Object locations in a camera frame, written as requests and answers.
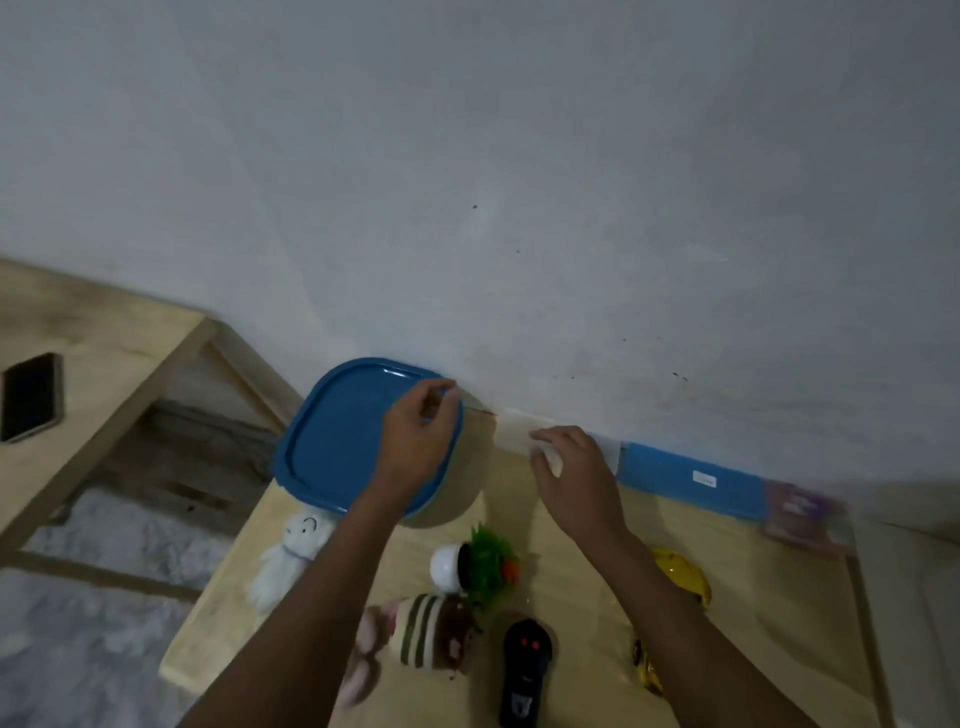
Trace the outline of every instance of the purple package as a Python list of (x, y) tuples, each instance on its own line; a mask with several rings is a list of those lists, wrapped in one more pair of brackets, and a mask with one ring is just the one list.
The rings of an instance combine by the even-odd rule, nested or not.
[(842, 501), (780, 480), (764, 480), (763, 487), (769, 506), (764, 534), (814, 551), (855, 555), (853, 529)]

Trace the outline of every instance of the person's right hand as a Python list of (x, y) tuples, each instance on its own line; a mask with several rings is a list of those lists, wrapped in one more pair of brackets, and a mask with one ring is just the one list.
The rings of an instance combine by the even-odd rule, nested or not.
[(554, 477), (543, 450), (530, 453), (543, 505), (581, 550), (626, 532), (616, 479), (592, 437), (574, 426), (537, 429), (530, 437), (550, 443), (564, 461)]

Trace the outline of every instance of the smartphone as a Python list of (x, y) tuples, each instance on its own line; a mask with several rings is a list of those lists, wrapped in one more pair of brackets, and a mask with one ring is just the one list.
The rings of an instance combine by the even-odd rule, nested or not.
[(15, 443), (63, 419), (63, 357), (48, 352), (3, 373), (0, 442)]

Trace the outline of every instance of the person's left hand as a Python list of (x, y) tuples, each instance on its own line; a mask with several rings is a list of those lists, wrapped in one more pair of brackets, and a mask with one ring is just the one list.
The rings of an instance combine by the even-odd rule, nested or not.
[(373, 480), (404, 505), (437, 471), (450, 447), (460, 401), (456, 384), (421, 379), (383, 416)]

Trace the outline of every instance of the finger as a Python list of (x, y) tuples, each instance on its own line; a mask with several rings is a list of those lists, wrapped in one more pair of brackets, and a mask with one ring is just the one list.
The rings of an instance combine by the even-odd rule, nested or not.
[(587, 435), (581, 427), (577, 425), (563, 425), (559, 428), (568, 438), (573, 440), (581, 448), (595, 448), (597, 447), (597, 442), (592, 437)]
[(550, 464), (546, 461), (546, 454), (540, 448), (533, 448), (530, 451), (530, 467), (534, 472), (534, 479), (537, 481), (537, 490), (551, 488), (557, 483), (557, 478), (550, 472)]
[(578, 446), (570, 437), (563, 432), (562, 427), (548, 427), (547, 429), (535, 429), (530, 433), (530, 437), (534, 440), (540, 440), (544, 443), (550, 443), (554, 448), (557, 449), (557, 452), (560, 454), (562, 459), (566, 459), (573, 454), (574, 449)]
[(421, 379), (396, 401), (396, 406), (410, 414), (419, 415), (423, 403), (433, 390), (450, 389), (454, 386), (456, 382), (453, 379)]
[(433, 420), (437, 416), (437, 410), (440, 409), (440, 402), (443, 400), (444, 395), (440, 390), (433, 390), (426, 396), (426, 400), (423, 402), (423, 409), (420, 412), (420, 415), (426, 420)]
[(436, 427), (447, 437), (453, 434), (453, 428), (457, 426), (457, 419), (460, 415), (460, 387), (453, 387), (446, 390), (444, 398), (437, 408), (437, 416), (430, 423), (431, 427)]

